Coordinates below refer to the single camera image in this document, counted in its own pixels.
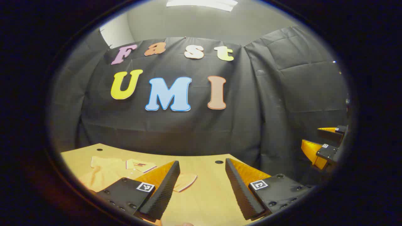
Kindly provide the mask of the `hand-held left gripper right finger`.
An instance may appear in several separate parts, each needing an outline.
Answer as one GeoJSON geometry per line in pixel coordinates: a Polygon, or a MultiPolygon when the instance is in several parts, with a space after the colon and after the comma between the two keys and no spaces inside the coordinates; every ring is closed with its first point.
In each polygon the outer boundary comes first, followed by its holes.
{"type": "Polygon", "coordinates": [[[231,158],[225,160],[225,171],[245,220],[282,211],[313,188],[284,174],[268,175],[231,158]]]}

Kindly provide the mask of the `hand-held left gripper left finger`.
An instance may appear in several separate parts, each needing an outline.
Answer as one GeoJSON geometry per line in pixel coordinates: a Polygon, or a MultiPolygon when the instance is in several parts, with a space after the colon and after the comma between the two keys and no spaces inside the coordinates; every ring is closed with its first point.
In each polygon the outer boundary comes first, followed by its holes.
{"type": "Polygon", "coordinates": [[[172,161],[136,179],[122,177],[96,194],[125,215],[139,214],[148,220],[160,220],[179,175],[179,162],[172,161]]]}

